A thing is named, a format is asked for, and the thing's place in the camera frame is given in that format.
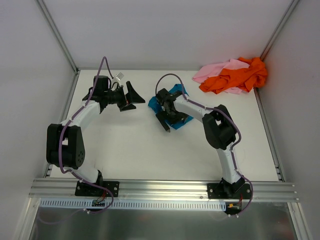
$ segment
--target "metal frame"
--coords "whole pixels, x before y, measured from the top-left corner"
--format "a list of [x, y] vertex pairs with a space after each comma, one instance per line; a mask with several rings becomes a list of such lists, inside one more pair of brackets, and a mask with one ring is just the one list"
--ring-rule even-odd
[[[296, 9], [301, 0], [292, 0], [276, 29], [268, 40], [262, 54], [261, 60], [265, 60], [270, 49], [274, 45], [283, 27], [288, 19]], [[54, 37], [60, 45], [68, 63], [73, 69], [75, 76], [70, 85], [69, 96], [63, 108], [60, 120], [62, 121], [68, 115], [69, 107], [73, 98], [73, 94], [77, 85], [79, 77], [79, 69], [77, 68], [51, 14], [44, 3], [44, 0], [35, 0], [39, 9], [41, 10], [46, 22], [52, 30]], [[292, 218], [292, 223], [299, 240], [312, 240], [310, 231], [306, 225], [306, 220], [299, 203], [298, 194], [295, 190], [295, 185], [289, 182], [281, 182], [285, 180], [281, 161], [277, 154], [276, 146], [273, 141], [272, 131], [268, 125], [268, 120], [264, 108], [261, 103], [259, 91], [255, 90], [255, 96], [262, 117], [262, 122], [266, 131], [272, 157], [274, 159], [275, 167], [278, 169], [279, 182], [253, 182], [253, 200], [254, 202], [285, 202], [288, 204], [289, 211]], [[67, 199], [84, 199], [83, 197], [76, 197], [74, 191], [77, 180], [73, 178], [50, 178], [49, 164], [46, 166], [43, 178], [36, 178], [33, 181], [27, 211], [25, 213], [22, 230], [19, 234], [19, 240], [28, 239], [32, 231], [33, 222], [36, 218], [37, 210], [41, 198], [67, 198]], [[118, 180], [119, 196], [118, 200], [133, 200], [133, 201], [188, 201], [191, 203], [200, 203], [209, 201], [207, 195], [208, 181], [161, 181], [161, 180]], [[228, 199], [211, 199], [210, 201], [228, 202]]]

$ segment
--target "white wall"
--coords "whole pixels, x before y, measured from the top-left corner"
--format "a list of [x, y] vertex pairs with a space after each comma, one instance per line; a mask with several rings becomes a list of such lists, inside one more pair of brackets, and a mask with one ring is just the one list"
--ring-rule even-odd
[[260, 56], [291, 0], [45, 0], [78, 67], [193, 69]]
[[320, 1], [302, 0], [266, 59], [261, 90], [286, 180], [320, 239]]
[[16, 231], [73, 77], [34, 0], [0, 1], [0, 239]]

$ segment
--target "slotted white strip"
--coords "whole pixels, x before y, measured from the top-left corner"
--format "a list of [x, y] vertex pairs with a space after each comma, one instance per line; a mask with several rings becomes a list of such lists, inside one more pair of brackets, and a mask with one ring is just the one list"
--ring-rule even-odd
[[[68, 209], [102, 209], [104, 206], [92, 206], [93, 199], [42, 198], [40, 206], [44, 208]], [[108, 199], [102, 203], [109, 204]], [[111, 209], [141, 209], [141, 210], [182, 210], [182, 211], [225, 211], [226, 204], [220, 201], [148, 201], [115, 199]]]

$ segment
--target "cloth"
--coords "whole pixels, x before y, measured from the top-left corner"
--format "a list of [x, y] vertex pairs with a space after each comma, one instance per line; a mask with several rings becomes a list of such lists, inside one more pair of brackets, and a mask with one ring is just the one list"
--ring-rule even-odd
[[[216, 77], [220, 74], [222, 69], [247, 69], [250, 65], [239, 61], [237, 59], [230, 59], [230, 61], [225, 61], [221, 63], [214, 63], [203, 66], [194, 76], [193, 80], [197, 83], [203, 83], [205, 80], [207, 80], [210, 77]], [[225, 90], [226, 93], [231, 94], [240, 94], [242, 92], [241, 89], [237, 87], [231, 87]]]
[[249, 64], [249, 68], [222, 69], [219, 76], [209, 77], [199, 88], [203, 92], [214, 92], [219, 94], [229, 88], [238, 87], [239, 89], [250, 92], [253, 87], [261, 88], [265, 85], [268, 72], [265, 64], [259, 57], [245, 59], [240, 57], [238, 60]]
[[[185, 88], [184, 89], [184, 92], [186, 95], [188, 95], [187, 91]], [[176, 84], [173, 86], [173, 88], [171, 88], [171, 90], [169, 91], [169, 93], [174, 93], [176, 91], [182, 91], [182, 85], [181, 84]], [[162, 111], [162, 107], [161, 105], [157, 102], [157, 99], [155, 96], [153, 96], [149, 103], [148, 103], [148, 107], [150, 107], [154, 112], [155, 114], [157, 114], [158, 112]], [[188, 116], [185, 120], [185, 122], [178, 122], [176, 124], [170, 124], [167, 120], [165, 121], [169, 126], [171, 126], [173, 129], [179, 129], [181, 128], [183, 125], [185, 125], [187, 122], [191, 121], [193, 119], [192, 116]]]

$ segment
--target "white table surface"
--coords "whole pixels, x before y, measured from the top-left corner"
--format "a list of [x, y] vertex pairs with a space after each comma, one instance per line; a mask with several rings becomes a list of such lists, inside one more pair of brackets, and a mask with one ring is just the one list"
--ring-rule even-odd
[[[158, 79], [167, 73], [179, 75], [192, 100], [216, 107], [227, 107], [238, 126], [242, 141], [235, 148], [240, 171], [252, 181], [278, 181], [275, 165], [253, 91], [240, 95], [202, 92], [192, 81], [196, 71], [113, 70], [122, 72], [122, 84], [131, 81], [146, 103], [137, 109], [120, 112], [108, 105], [82, 133], [85, 160], [102, 172], [106, 179], [136, 180], [220, 180], [222, 169], [216, 150], [206, 140], [202, 123], [193, 119], [178, 130], [166, 132], [148, 102], [155, 95]], [[93, 85], [96, 70], [82, 70], [72, 98], [69, 115], [80, 105]], [[158, 90], [170, 90], [178, 80], [164, 78]], [[53, 166], [51, 177], [63, 175]]]

